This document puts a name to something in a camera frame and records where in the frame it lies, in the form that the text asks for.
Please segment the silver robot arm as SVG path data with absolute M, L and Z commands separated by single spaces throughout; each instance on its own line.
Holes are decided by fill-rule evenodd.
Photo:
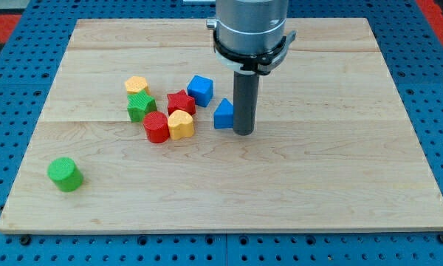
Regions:
M 219 0 L 206 21 L 219 62 L 242 75 L 268 75 L 285 59 L 296 32 L 284 32 L 288 0 Z

